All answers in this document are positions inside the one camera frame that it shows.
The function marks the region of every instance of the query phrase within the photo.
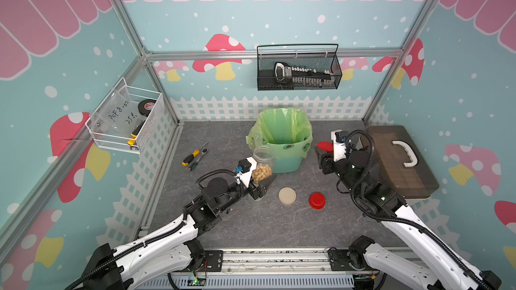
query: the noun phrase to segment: jar lid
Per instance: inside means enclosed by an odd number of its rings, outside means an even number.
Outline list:
[[[279,197],[281,203],[292,205],[296,201],[296,192],[290,187],[285,187],[280,190]]]
[[[308,204],[310,204],[313,209],[322,209],[326,204],[326,198],[321,193],[313,193],[308,200]]]

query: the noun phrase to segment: glass jar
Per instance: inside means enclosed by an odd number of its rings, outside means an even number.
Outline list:
[[[256,160],[257,164],[251,176],[255,184],[259,184],[261,180],[273,174],[274,152],[268,146],[258,146],[253,152],[253,159]]]

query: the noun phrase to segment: screwdriver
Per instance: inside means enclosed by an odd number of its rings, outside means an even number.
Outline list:
[[[184,160],[183,160],[183,166],[188,166],[194,160],[194,158],[199,154],[199,149],[196,149],[194,152],[190,153]]]
[[[199,161],[201,161],[201,158],[206,154],[206,152],[208,152],[208,148],[204,148],[201,150],[201,155],[190,165],[188,171],[192,171],[195,169],[195,167],[197,167],[197,164],[199,164]]]

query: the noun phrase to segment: black wire basket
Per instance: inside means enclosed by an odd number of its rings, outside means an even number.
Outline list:
[[[337,89],[338,44],[262,45],[256,48],[258,91]]]

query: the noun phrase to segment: beige lid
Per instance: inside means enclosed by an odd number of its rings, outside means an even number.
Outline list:
[[[290,187],[285,187],[280,190],[279,197],[281,203],[292,205],[296,201],[296,192]]]

